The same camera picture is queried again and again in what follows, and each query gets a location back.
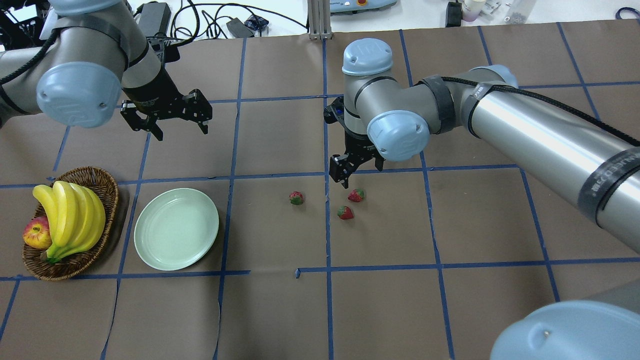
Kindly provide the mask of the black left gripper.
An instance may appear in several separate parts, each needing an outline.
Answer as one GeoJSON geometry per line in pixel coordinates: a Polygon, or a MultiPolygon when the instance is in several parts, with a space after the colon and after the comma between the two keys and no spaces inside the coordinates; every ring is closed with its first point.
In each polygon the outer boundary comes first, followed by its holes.
{"type": "Polygon", "coordinates": [[[156,75],[151,82],[135,88],[123,88],[128,100],[120,113],[134,132],[148,132],[159,142],[163,131],[158,120],[180,118],[197,123],[204,135],[209,132],[213,107],[199,89],[182,94],[169,75],[156,75]]]}

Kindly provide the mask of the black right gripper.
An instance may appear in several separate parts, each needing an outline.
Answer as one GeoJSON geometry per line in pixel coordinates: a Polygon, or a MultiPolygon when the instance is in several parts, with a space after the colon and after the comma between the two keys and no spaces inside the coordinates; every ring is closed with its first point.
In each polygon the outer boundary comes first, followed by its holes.
{"type": "Polygon", "coordinates": [[[340,176],[340,184],[344,189],[349,189],[350,175],[371,160],[374,160],[377,171],[384,170],[386,160],[368,136],[345,129],[343,137],[345,150],[343,153],[330,155],[329,175],[340,176]]]}

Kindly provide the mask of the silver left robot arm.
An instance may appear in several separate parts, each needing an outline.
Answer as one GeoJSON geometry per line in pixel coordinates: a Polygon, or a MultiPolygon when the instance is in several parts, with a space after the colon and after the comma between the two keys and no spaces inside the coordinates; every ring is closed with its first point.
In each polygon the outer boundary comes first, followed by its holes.
{"type": "Polygon", "coordinates": [[[208,134],[213,107],[199,89],[182,94],[125,0],[52,0],[57,20],[41,47],[1,53],[1,125],[45,114],[66,126],[96,128],[114,115],[131,130],[182,119],[208,134]]]}

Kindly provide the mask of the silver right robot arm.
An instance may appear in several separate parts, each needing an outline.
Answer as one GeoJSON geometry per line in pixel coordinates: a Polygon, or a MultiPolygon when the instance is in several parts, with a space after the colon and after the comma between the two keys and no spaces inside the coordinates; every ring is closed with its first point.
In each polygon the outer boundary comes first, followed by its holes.
{"type": "MultiPolygon", "coordinates": [[[[345,93],[324,111],[340,123],[345,152],[329,160],[343,187],[369,160],[403,162],[432,135],[464,127],[509,157],[589,221],[639,251],[639,141],[592,116],[518,87],[501,64],[456,77],[425,77],[403,88],[393,51],[377,38],[343,51],[345,93]]],[[[637,360],[639,281],[584,300],[558,301],[508,326],[492,360],[637,360]]]]}

